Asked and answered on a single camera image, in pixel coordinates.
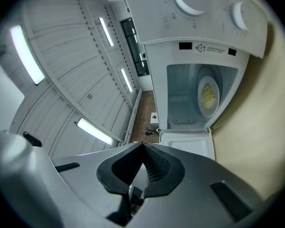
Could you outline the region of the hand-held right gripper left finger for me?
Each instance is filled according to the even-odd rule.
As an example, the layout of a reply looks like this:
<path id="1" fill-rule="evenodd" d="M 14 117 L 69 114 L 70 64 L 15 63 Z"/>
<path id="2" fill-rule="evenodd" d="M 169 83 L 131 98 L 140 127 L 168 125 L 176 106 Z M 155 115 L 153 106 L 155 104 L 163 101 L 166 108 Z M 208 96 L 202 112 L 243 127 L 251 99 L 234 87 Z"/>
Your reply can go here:
<path id="1" fill-rule="evenodd" d="M 145 166 L 143 164 L 140 166 L 133 180 L 134 183 L 128 188 L 128 194 L 125 198 L 107 192 L 99 182 L 96 170 L 105 159 L 126 150 L 132 145 L 134 144 L 131 143 L 89 154 L 52 159 L 54 166 L 62 166 L 73 162 L 78 163 L 79 167 L 62 171 L 59 173 L 60 176 L 88 207 L 92 208 L 106 221 L 112 221 L 120 226 L 125 226 L 132 218 L 129 198 L 132 196 L 133 188 L 138 188 L 140 191 L 145 188 Z"/>

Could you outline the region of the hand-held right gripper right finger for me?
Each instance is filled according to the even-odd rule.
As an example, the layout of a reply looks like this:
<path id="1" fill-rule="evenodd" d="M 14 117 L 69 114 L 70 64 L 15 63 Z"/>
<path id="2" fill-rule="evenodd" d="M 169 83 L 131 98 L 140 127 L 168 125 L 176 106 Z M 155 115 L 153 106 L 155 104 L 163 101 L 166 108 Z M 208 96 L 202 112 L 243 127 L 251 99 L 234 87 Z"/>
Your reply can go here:
<path id="1" fill-rule="evenodd" d="M 155 147 L 178 158 L 185 174 L 169 195 L 145 199 L 132 228 L 253 227 L 264 202 L 249 184 L 210 158 Z"/>

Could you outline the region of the white round plate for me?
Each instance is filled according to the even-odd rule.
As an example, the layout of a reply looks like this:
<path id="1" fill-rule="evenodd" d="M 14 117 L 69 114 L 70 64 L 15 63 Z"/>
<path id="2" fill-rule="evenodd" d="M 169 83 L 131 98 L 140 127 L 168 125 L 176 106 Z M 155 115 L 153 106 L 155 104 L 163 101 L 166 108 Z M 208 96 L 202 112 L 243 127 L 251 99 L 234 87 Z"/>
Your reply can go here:
<path id="1" fill-rule="evenodd" d="M 215 101 L 213 107 L 210 109 L 206 109 L 201 102 L 202 89 L 204 88 L 205 84 L 210 84 L 213 87 L 215 98 L 216 98 L 216 101 Z M 219 102 L 220 102 L 219 87 L 218 87 L 215 79 L 210 77 L 210 76 L 204 76 L 199 82 L 197 96 L 198 96 L 198 105 L 199 105 L 199 109 L 200 109 L 201 113 L 205 117 L 208 117 L 208 118 L 212 117 L 216 113 L 216 111 L 219 107 Z"/>

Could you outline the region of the yellow-green food strips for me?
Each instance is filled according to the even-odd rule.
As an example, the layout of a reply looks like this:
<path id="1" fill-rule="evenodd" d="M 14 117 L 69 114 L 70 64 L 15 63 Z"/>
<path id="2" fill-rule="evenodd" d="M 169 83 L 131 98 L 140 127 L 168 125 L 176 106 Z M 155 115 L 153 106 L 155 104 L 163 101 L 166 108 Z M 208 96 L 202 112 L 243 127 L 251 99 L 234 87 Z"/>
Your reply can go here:
<path id="1" fill-rule="evenodd" d="M 201 102 L 206 109 L 213 107 L 216 101 L 213 87 L 210 84 L 205 84 L 202 89 Z"/>

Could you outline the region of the white microwave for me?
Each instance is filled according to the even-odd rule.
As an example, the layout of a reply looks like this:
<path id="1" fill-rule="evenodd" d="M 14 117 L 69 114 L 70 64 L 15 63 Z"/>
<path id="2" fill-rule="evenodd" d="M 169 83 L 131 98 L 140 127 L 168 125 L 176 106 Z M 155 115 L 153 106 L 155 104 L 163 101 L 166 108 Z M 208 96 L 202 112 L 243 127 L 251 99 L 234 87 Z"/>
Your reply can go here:
<path id="1" fill-rule="evenodd" d="M 160 144 L 215 158 L 211 126 L 235 95 L 250 56 L 263 58 L 267 17 L 253 0 L 126 0 L 149 67 Z M 205 117 L 198 105 L 204 76 L 220 102 Z"/>

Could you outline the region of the long ceiling light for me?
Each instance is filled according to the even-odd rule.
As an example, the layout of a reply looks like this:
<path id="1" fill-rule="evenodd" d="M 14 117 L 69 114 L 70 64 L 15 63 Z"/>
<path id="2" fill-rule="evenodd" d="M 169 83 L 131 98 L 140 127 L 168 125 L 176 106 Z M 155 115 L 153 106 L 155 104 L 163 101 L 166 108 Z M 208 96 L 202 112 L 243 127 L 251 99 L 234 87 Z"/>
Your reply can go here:
<path id="1" fill-rule="evenodd" d="M 10 29 L 10 34 L 12 37 L 13 44 L 15 46 L 16 52 L 25 67 L 27 73 L 33 80 L 35 85 L 38 85 L 45 79 L 44 74 L 38 67 L 33 55 L 26 43 L 23 30 L 20 25 L 13 26 Z"/>
<path id="2" fill-rule="evenodd" d="M 112 38 L 111 38 L 110 33 L 109 33 L 108 29 L 107 29 L 107 25 L 106 25 L 104 19 L 103 18 L 99 18 L 99 22 L 101 23 L 101 26 L 102 26 L 102 28 L 104 30 L 104 33 L 106 35 L 106 38 L 108 40 L 108 43 L 109 43 L 110 47 L 113 47 L 114 44 L 113 44 Z"/>
<path id="3" fill-rule="evenodd" d="M 108 144 L 108 145 L 112 145 L 113 144 L 113 139 L 106 135 L 105 133 L 103 133 L 102 131 L 98 130 L 96 127 L 94 127 L 93 125 L 91 125 L 88 121 L 86 121 L 84 118 L 80 118 L 77 126 L 85 131 L 86 133 L 88 133 L 89 135 L 97 138 L 98 140 Z"/>
<path id="4" fill-rule="evenodd" d="M 130 82 L 129 82 L 129 80 L 128 80 L 128 77 L 127 77 L 127 75 L 126 75 L 126 72 L 125 72 L 125 70 L 124 70 L 123 68 L 121 69 L 121 73 L 122 73 L 122 75 L 123 75 L 123 78 L 124 78 L 124 80 L 125 80 L 125 83 L 126 83 L 128 89 L 129 89 L 129 92 L 131 93 L 131 92 L 133 91 L 133 89 L 132 89 L 132 87 L 131 87 L 131 85 L 130 85 Z"/>

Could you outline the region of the grey cabinet with red label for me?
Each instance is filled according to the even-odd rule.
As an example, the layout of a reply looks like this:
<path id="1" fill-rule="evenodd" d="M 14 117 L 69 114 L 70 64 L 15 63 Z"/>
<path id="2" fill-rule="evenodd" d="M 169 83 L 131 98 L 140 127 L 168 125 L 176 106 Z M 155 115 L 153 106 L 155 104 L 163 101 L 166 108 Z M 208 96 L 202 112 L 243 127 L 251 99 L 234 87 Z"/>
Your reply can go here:
<path id="1" fill-rule="evenodd" d="M 151 113 L 150 125 L 154 130 L 159 128 L 159 120 L 157 113 Z"/>

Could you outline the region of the dark window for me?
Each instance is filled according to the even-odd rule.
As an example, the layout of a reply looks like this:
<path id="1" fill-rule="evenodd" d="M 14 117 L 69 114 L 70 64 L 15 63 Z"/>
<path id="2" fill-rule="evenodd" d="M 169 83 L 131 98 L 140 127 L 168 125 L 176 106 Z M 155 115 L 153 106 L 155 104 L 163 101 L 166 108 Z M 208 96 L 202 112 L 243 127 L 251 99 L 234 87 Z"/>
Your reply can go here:
<path id="1" fill-rule="evenodd" d="M 150 74 L 147 60 L 143 57 L 144 53 L 140 48 L 137 32 L 131 18 L 121 21 L 124 36 L 126 38 L 134 66 L 138 76 L 147 76 Z"/>

